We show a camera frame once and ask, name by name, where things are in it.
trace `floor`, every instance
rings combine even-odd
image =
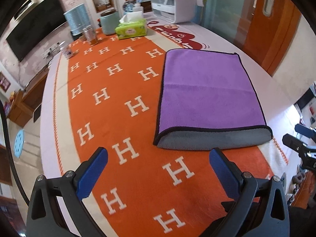
[[[16,158],[13,154],[16,171],[19,175],[21,184],[28,198],[31,197],[32,189],[36,177],[43,174],[43,167],[40,158],[40,118],[34,123],[31,119],[24,127],[24,145],[20,158]],[[9,136],[12,153],[14,153],[15,136],[21,129],[17,124],[10,121]],[[12,181],[13,194],[16,198],[21,216],[26,223],[27,205],[24,202],[15,181]]]

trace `metal screw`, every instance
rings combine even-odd
[[[74,175],[74,172],[72,170],[69,170],[65,173],[66,177],[72,177]]]
[[[44,179],[44,176],[43,175],[39,175],[38,177],[37,177],[37,181],[42,181]]]
[[[277,175],[274,175],[274,176],[273,176],[273,180],[276,181],[276,182],[279,182],[279,181],[280,181],[280,178],[279,178]]]
[[[246,177],[246,178],[251,178],[251,177],[252,177],[252,174],[249,173],[249,172],[244,172],[244,177]]]

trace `green tissue package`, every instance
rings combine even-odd
[[[120,23],[115,28],[115,32],[118,35],[119,40],[133,37],[143,37],[147,35],[146,19]]]

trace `light blue stool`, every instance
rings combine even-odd
[[[20,158],[23,150],[23,144],[24,144],[24,131],[21,129],[18,131],[16,137],[15,137],[15,142],[14,142],[14,155],[17,158]]]
[[[27,141],[24,140],[24,130],[21,129],[20,131],[18,131],[18,133],[17,133],[17,135],[16,135],[16,137],[15,137],[15,141],[14,141],[14,156],[16,156],[16,157],[19,159],[20,156],[21,156],[21,154],[22,154],[22,151],[24,151],[24,152],[27,152],[27,153],[29,153],[29,154],[32,154],[32,155],[34,155],[34,156],[36,156],[36,157],[40,157],[40,156],[37,155],[37,154],[34,154],[34,153],[32,153],[32,152],[30,152],[30,151],[28,151],[28,150],[23,149],[24,143],[27,143],[27,144],[29,144],[29,145],[32,145],[32,146],[34,146],[34,147],[39,148],[39,146],[37,146],[37,145],[35,145],[35,144],[32,144],[32,143],[29,143],[29,142],[27,142]],[[23,161],[23,163],[25,163],[25,164],[27,164],[27,165],[29,165],[29,166],[31,166],[31,167],[35,167],[34,165],[32,165],[32,164],[30,164],[30,163],[28,163],[28,162],[26,162],[26,161]]]

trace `table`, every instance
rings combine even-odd
[[[162,72],[159,65],[165,51],[182,47],[240,55],[274,133],[271,142],[259,147],[225,151],[242,171],[247,169],[262,178],[281,176],[284,171],[290,178],[296,174],[298,156],[282,144],[282,136],[294,133],[299,115],[275,81],[233,44],[193,23],[172,25],[151,13],[146,18],[150,26],[147,37],[119,41],[115,36],[99,33],[102,40],[94,47],[79,41],[72,44],[72,49],[80,54],[79,61],[76,57],[67,61],[60,54],[54,58],[42,103],[43,169],[48,178],[58,177],[76,169],[97,146],[103,145],[108,150],[109,163],[93,195],[83,202],[107,236],[123,236],[127,232],[129,236],[143,236],[151,231],[155,236],[198,236],[216,216],[225,215],[219,204],[225,195],[206,161],[206,152],[183,153],[151,147],[155,98],[159,95],[157,87]],[[143,56],[135,52],[135,46]],[[154,73],[143,77],[150,70]],[[137,84],[130,80],[132,74],[139,77]],[[131,116],[134,113],[128,110],[127,103],[135,105],[141,101],[144,106],[139,106],[137,114]],[[173,171],[179,166],[187,167],[187,171],[179,174],[179,185],[163,171],[168,164]],[[175,219],[165,228],[163,222],[171,217],[178,221]]]

